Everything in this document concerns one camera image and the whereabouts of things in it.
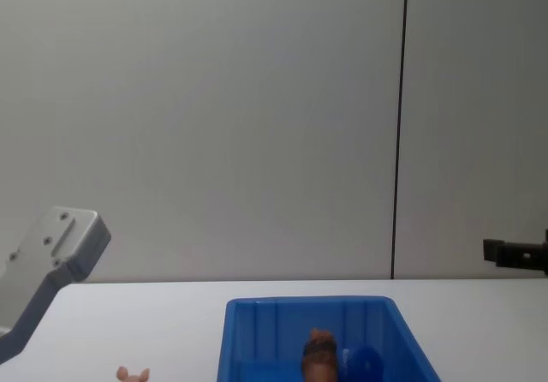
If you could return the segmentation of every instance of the small toy figure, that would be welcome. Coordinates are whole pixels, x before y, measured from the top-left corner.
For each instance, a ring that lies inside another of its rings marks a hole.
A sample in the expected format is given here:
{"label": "small toy figure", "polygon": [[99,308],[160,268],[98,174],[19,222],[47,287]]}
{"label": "small toy figure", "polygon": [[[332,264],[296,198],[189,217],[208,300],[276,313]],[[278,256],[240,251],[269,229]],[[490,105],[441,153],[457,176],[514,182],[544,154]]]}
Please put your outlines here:
{"label": "small toy figure", "polygon": [[316,328],[302,350],[301,372],[305,382],[337,382],[337,343],[328,331]]}
{"label": "small toy figure", "polygon": [[145,369],[139,376],[129,376],[127,368],[119,367],[116,377],[122,382],[147,382],[150,373],[150,369]]}

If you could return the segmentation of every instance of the blue plastic bin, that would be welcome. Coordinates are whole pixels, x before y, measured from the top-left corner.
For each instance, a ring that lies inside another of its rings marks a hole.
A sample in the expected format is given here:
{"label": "blue plastic bin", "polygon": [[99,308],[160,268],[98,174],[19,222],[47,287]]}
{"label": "blue plastic bin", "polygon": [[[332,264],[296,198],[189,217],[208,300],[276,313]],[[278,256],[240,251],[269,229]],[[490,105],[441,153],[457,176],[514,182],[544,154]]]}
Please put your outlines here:
{"label": "blue plastic bin", "polygon": [[339,357],[356,347],[377,352],[384,382],[440,380],[391,299],[326,296],[230,301],[217,382],[301,382],[314,327],[333,333]]}

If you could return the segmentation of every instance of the white wall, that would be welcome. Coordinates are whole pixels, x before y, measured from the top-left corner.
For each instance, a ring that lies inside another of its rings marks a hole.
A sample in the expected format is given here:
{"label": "white wall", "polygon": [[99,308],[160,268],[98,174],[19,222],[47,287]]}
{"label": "white wall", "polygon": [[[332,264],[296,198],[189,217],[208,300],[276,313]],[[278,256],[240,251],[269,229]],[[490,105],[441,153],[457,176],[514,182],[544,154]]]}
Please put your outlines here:
{"label": "white wall", "polygon": [[542,275],[482,240],[548,228],[548,0],[408,0],[396,278]]}
{"label": "white wall", "polygon": [[92,280],[387,278],[403,0],[0,0],[0,257],[52,205]]}

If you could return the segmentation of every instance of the white table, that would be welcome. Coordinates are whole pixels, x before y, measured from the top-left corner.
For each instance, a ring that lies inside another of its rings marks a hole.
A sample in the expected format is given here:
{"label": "white table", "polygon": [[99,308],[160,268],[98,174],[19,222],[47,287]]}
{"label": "white table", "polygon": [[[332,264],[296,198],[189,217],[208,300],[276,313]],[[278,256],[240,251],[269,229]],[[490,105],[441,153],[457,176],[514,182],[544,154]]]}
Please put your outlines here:
{"label": "white table", "polygon": [[212,382],[226,302],[275,295],[394,299],[444,382],[548,379],[548,281],[521,279],[72,285],[0,380]]}

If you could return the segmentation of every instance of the gray metal bracket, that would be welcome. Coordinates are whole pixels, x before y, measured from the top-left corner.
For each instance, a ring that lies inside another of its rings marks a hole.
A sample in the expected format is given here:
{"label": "gray metal bracket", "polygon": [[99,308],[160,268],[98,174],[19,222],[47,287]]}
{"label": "gray metal bracket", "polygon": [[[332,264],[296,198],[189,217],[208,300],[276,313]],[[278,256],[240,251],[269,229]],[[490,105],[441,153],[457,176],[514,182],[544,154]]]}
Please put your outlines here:
{"label": "gray metal bracket", "polygon": [[0,276],[0,364],[25,348],[57,292],[86,279],[109,241],[95,211],[53,207],[34,224]]}

